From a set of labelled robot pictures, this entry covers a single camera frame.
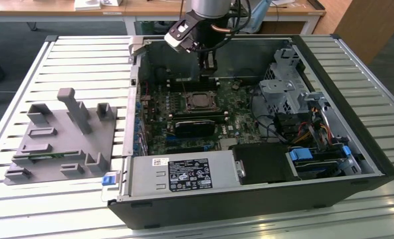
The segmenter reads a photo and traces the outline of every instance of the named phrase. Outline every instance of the green circuit board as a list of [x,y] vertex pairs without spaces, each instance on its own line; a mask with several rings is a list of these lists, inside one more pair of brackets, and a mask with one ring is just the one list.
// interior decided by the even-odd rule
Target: green circuit board
[[[220,150],[219,141],[233,138],[236,143],[260,142],[260,132],[253,124],[248,102],[251,86],[236,87],[233,80],[220,80],[220,86],[215,93],[216,107],[228,112],[225,123],[215,125],[215,132],[209,137],[177,139],[168,130],[172,122],[167,117],[172,111],[184,112],[187,103],[184,93],[172,93],[157,87],[150,91],[153,110],[148,109],[148,154],[161,155],[168,150],[203,147],[204,151]],[[168,99],[179,100],[176,106],[169,104]]]

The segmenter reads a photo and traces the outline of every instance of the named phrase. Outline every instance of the red wire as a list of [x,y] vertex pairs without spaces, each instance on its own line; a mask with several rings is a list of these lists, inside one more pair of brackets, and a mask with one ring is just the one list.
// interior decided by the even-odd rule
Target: red wire
[[307,124],[305,122],[303,122],[301,124],[300,124],[300,126],[297,127],[297,134],[296,134],[296,136],[300,136],[300,130],[301,130],[301,126],[304,125],[304,124]]
[[320,126],[323,126],[325,129],[327,129],[327,138],[328,138],[328,142],[330,142],[330,144],[332,143],[331,142],[331,130],[330,130],[330,128],[327,127],[327,126],[324,126],[323,124],[320,124]]

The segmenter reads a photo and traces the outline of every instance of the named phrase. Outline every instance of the barcode sticker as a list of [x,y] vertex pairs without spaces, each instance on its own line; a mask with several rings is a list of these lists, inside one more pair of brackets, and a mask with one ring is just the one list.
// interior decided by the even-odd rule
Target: barcode sticker
[[102,12],[102,15],[121,15],[121,13],[116,11],[105,11]]
[[167,166],[168,165],[168,158],[153,158],[152,159],[152,166]]

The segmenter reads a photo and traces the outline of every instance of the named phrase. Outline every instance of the desk leg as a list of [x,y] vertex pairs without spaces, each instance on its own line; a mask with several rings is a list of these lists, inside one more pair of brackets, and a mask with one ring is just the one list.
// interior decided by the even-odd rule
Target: desk leg
[[319,17],[320,16],[312,16],[312,17],[309,17],[309,19],[304,23],[304,26],[303,26],[303,29],[301,29],[300,34],[308,35],[308,34],[311,34],[313,32],[313,29],[315,29],[315,26],[316,26]]
[[134,22],[136,22],[136,17],[134,16],[125,16],[122,17],[124,25],[125,25],[125,31],[129,36],[136,35],[136,28],[134,28]]
[[36,31],[37,30],[37,23],[36,22],[26,22],[28,28],[30,31]]

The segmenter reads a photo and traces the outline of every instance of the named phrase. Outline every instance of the wooden desk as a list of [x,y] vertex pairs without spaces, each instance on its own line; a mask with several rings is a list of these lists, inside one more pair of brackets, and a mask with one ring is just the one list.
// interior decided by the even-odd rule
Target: wooden desk
[[125,1],[120,6],[74,11],[73,0],[0,0],[0,22],[124,21]]
[[394,0],[319,0],[328,13],[315,34],[338,34],[368,64],[394,33]]
[[0,16],[102,16],[125,10],[125,1],[88,11],[74,11],[73,5],[73,0],[0,0]]
[[[132,30],[134,22],[138,21],[175,21],[179,18],[180,0],[176,2],[164,0],[126,0],[125,5],[125,23],[128,32]],[[296,0],[295,5],[281,5],[287,8],[271,7],[265,13],[263,21],[279,21],[279,22],[301,22],[303,27],[301,34],[311,34],[315,25],[319,20],[319,16],[323,16],[325,11],[316,10],[307,0]]]
[[[324,11],[315,10],[305,0],[296,2],[300,6],[277,8],[277,21],[301,22],[300,33],[311,34]],[[180,2],[162,0],[122,0],[120,6],[101,6],[89,11],[74,11],[73,0],[0,0],[0,22],[122,21],[128,35],[136,35],[134,22],[175,21],[179,10]],[[276,21],[273,7],[268,9],[264,21]]]

